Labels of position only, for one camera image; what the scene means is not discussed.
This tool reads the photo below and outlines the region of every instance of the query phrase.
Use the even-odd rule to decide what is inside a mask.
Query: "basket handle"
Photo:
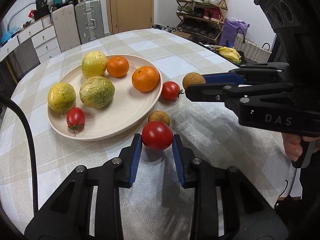
[[[269,43],[267,43],[267,42],[266,42],[265,44],[263,44],[263,45],[262,45],[262,48],[263,48],[263,47],[264,47],[264,45],[266,45],[266,44],[268,44],[268,45],[269,45],[268,50],[270,50],[270,44],[269,44]]]
[[[237,36],[237,34],[238,34],[238,31],[239,30],[241,30],[242,31],[242,35],[243,35],[243,44],[245,44],[245,35],[244,35],[244,31],[243,31],[243,29],[241,29],[240,27],[239,28],[237,28],[237,31],[236,31],[236,36]]]

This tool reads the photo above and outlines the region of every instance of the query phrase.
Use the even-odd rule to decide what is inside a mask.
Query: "tablecloth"
[[[93,142],[64,138],[50,127],[47,120],[50,87],[80,65],[86,53],[94,50],[106,55],[143,57],[159,68],[164,81],[175,81],[181,87],[186,73],[220,73],[235,68],[191,41],[156,29],[105,37],[36,67],[19,82],[12,99],[26,114],[31,126],[40,207],[77,165],[92,168],[118,156],[147,122],[144,119],[118,136]],[[154,110],[169,114],[172,131],[180,134],[183,144],[193,149],[197,157],[220,168],[239,167],[269,204],[275,204],[284,189],[290,166],[279,133],[240,126],[236,115],[223,103],[190,102],[185,95],[170,105],[158,102]],[[0,137],[1,203],[12,222],[24,232],[33,217],[30,158],[23,126],[9,109],[5,113]],[[160,155],[143,147],[136,182],[131,189],[120,190],[124,238],[187,239],[193,193],[192,189],[180,188],[171,147]],[[94,207],[93,203],[91,233]]]

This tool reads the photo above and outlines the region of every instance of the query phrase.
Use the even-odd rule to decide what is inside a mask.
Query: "red sneaker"
[[[204,9],[203,18],[207,19],[207,20],[210,20],[211,19],[211,14],[212,14],[211,9],[210,8],[205,8]]]
[[[211,9],[211,19],[212,21],[219,21],[221,19],[221,11],[219,9]]]

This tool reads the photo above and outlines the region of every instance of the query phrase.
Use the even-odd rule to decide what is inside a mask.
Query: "wooden door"
[[[153,0],[110,0],[113,34],[150,28]]]

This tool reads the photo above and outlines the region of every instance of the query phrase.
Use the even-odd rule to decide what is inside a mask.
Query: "human hand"
[[[302,146],[301,146],[301,136],[299,135],[293,135],[288,133],[281,133],[282,139],[283,139],[283,145],[284,145],[284,151],[285,154],[294,162],[298,160],[298,158],[302,155]],[[305,142],[312,142],[316,140],[320,140],[320,137],[318,138],[312,138],[312,137],[305,137],[303,136],[303,140]],[[314,153],[320,150],[320,145],[316,144],[316,148],[314,150]]]

